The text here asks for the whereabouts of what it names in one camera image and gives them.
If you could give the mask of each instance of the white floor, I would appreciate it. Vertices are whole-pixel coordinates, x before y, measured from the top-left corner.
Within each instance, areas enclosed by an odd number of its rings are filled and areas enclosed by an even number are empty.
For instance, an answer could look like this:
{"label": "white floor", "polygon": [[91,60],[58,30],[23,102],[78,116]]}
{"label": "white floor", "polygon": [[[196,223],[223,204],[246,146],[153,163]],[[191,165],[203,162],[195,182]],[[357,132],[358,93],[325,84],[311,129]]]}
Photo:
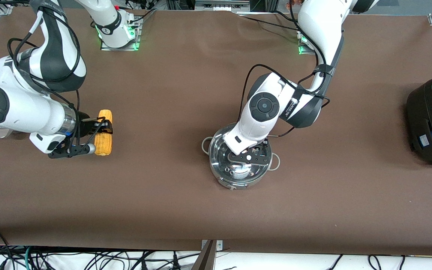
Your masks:
{"label": "white floor", "polygon": [[[194,252],[178,252],[178,256],[194,254]],[[132,258],[141,256],[140,252],[129,252]],[[214,270],[228,270],[235,267],[235,270],[327,270],[330,268],[338,255],[319,255],[319,254],[288,254],[288,253],[239,253],[239,252],[218,252]],[[91,254],[80,254],[72,256],[54,255],[48,257],[48,262],[56,270],[83,270],[89,261],[94,258]],[[149,259],[164,258],[173,259],[173,252],[156,252],[148,257]],[[180,265],[191,265],[197,256],[180,260]],[[399,270],[401,263],[400,256],[378,256],[381,263],[381,270]],[[4,257],[0,255],[0,264]],[[165,262],[148,262],[149,270],[155,270]],[[105,267],[106,270],[127,269],[126,263],[123,267],[119,261],[112,261]],[[7,263],[6,270],[12,269],[10,262]],[[406,257],[403,270],[432,270],[432,258]],[[17,270],[26,270],[22,265],[17,265]],[[371,270],[367,256],[344,255],[334,270]]]}

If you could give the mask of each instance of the brown table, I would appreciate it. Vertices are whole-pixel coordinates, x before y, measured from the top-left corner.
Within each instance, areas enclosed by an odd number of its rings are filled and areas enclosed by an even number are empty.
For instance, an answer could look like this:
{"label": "brown table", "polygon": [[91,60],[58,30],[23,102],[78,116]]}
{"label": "brown table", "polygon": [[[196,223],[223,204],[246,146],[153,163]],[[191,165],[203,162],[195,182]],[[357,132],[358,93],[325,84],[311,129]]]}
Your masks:
{"label": "brown table", "polygon": [[[330,106],[271,140],[277,171],[230,192],[201,141],[236,120],[254,64],[291,80],[314,68],[294,31],[230,12],[158,11],[139,51],[107,52],[85,10],[67,16],[88,70],[81,110],[113,111],[113,153],[53,160],[27,136],[0,140],[10,244],[196,250],[214,238],[232,251],[432,254],[432,166],[410,151],[403,117],[409,92],[432,78],[426,17],[348,17]],[[34,19],[25,7],[1,19],[0,57]],[[30,41],[41,44],[41,32]]]}

